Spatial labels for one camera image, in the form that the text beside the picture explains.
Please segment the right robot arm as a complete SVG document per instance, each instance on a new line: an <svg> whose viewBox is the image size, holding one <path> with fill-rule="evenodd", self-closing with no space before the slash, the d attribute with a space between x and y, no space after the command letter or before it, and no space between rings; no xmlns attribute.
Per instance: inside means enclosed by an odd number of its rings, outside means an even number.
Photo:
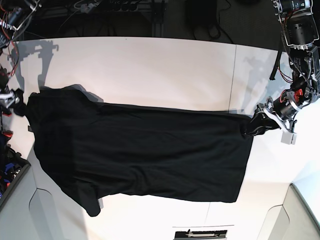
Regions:
<svg viewBox="0 0 320 240"><path fill-rule="evenodd" d="M20 53L15 41L26 31L42 0L2 0L0 2L0 53L12 47L8 58L13 64L11 70L0 67L0 113L11 115L11 109L19 105L22 90L9 89L9 80L18 68Z"/></svg>

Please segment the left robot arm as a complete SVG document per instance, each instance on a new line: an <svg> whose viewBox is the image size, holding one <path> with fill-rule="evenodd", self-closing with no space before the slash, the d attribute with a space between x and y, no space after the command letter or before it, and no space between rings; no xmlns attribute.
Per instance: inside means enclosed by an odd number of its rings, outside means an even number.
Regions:
<svg viewBox="0 0 320 240"><path fill-rule="evenodd" d="M313 0L274 0L275 16L280 24L280 43L269 79L276 73L289 84L277 99L268 97L257 105L246 125L246 135L263 135L281 129L293 137L296 115L320 98L320 53L316 41L320 33L314 18Z"/></svg>

